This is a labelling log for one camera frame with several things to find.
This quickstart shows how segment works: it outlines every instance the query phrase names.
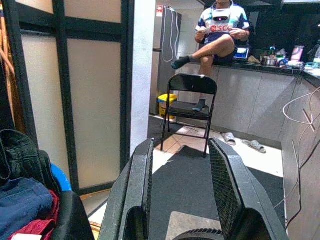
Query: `gray carpet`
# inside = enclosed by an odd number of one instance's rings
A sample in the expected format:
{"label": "gray carpet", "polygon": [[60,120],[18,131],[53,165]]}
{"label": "gray carpet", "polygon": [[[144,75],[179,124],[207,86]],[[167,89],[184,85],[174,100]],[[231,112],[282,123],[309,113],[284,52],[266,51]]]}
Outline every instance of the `gray carpet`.
{"label": "gray carpet", "polygon": [[[154,146],[161,144],[162,130],[164,127],[163,122],[163,119],[149,116],[148,138],[154,138]],[[166,126],[164,140],[175,134],[182,127],[182,125],[170,124],[170,132],[168,132],[168,127]]]}
{"label": "gray carpet", "polygon": [[[165,239],[172,212],[219,220],[209,155],[185,146],[152,178],[149,240]],[[273,204],[284,196],[283,178],[249,168],[263,185]],[[284,206],[276,212],[282,224]]]}

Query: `sandal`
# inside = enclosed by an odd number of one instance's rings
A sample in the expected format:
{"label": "sandal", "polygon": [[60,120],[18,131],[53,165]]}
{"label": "sandal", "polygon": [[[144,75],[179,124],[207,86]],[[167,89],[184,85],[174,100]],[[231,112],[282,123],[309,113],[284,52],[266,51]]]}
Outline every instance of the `sandal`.
{"label": "sandal", "polygon": [[242,143],[249,146],[250,148],[253,148],[254,150],[257,150],[261,154],[265,154],[267,151],[264,146],[262,146],[257,140],[248,141],[248,140],[242,140]]}
{"label": "sandal", "polygon": [[236,145],[236,139],[232,132],[222,133],[221,135],[227,144],[232,146]]}

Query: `black countertop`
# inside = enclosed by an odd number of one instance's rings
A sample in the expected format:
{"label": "black countertop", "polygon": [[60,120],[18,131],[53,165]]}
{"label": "black countertop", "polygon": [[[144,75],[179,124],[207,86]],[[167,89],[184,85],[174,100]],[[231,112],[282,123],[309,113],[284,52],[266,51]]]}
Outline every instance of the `black countertop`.
{"label": "black countertop", "polygon": [[[191,64],[200,64],[199,60],[193,60]],[[253,64],[248,62],[228,62],[228,63],[214,63],[213,66],[219,68],[231,68],[231,69],[239,69],[246,71],[254,71],[254,72],[263,72],[263,73],[271,73],[271,74],[279,74],[286,76],[302,76],[306,81],[312,84],[314,87],[320,87],[320,73],[318,70],[305,69],[301,71],[300,69],[293,68],[280,68],[277,66],[263,66],[260,64]]]}

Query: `blue object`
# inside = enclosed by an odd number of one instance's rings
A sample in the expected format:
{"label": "blue object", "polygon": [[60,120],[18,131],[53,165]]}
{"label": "blue object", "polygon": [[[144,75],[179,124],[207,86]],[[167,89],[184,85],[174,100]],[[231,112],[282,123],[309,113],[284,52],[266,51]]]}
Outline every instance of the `blue object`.
{"label": "blue object", "polygon": [[52,170],[53,177],[58,181],[61,191],[62,192],[72,191],[70,182],[67,176],[65,175],[65,173],[53,163],[51,163],[51,170]]}
{"label": "blue object", "polygon": [[288,65],[288,63],[289,63],[289,60],[287,58],[282,59],[279,61],[279,66],[286,66]]}

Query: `pot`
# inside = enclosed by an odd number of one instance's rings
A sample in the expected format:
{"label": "pot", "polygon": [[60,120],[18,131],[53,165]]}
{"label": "pot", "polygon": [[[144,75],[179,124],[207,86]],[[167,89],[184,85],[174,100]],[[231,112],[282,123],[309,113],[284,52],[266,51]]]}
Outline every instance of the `pot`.
{"label": "pot", "polygon": [[263,56],[261,64],[264,66],[274,66],[276,65],[277,59],[269,56]]}

